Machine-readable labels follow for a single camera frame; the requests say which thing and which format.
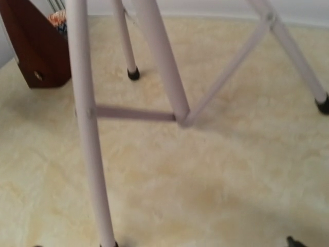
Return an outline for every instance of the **leg tip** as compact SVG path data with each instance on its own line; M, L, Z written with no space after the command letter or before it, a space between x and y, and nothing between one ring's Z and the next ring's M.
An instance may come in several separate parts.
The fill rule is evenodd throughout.
M140 78L140 73L139 73L138 68L136 68L136 71L135 72L132 72L132 73L129 72L129 70L128 70L128 77L132 81L137 81Z
M319 102L315 101L315 103L317 104L319 111L323 115L329 115L329 96L328 95L327 95L325 102L319 103Z

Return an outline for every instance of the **floor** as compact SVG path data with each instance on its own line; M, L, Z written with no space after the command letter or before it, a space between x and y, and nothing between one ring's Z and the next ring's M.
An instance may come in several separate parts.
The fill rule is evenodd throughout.
M166 19L191 106L254 23ZM131 83L115 22L91 17L99 103L170 110L137 27L142 78ZM329 90L329 31L294 27ZM99 246L72 84L30 90L15 61L0 70L0 246ZM113 224L122 247L329 244L329 118L267 36L196 125L99 121Z

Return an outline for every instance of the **metal joint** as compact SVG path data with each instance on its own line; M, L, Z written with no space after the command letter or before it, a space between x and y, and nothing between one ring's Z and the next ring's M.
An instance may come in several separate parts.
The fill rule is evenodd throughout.
M95 110L93 108L90 108L87 110L87 117L90 119L95 115Z
M266 14L265 20L269 23L270 28L273 29L274 24L277 21L277 16L276 16L275 13L269 12L269 13Z

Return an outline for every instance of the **black rubber foot cap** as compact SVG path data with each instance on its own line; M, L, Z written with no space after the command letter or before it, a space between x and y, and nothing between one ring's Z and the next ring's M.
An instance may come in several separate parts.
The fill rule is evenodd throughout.
M306 247L301 242L295 241L292 237L287 237L288 247Z
M319 111L323 115L329 115L329 96L328 96L328 94L327 94L327 98L324 103L319 103L317 101L315 101L315 103L317 104Z
M100 245L100 247L102 247L102 246ZM114 247L119 247L119 245L118 245L117 242L115 242L115 246Z
M139 79L139 77L140 77L140 73L139 73L138 68L136 68L136 71L133 72L133 73L129 72L129 70L128 70L128 77L132 81L137 81Z

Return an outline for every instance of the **patterned fabric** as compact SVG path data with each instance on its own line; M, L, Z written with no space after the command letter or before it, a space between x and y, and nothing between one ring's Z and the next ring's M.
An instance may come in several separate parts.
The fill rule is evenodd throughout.
M58 11L48 17L48 20L57 29L57 31L67 37L66 11Z

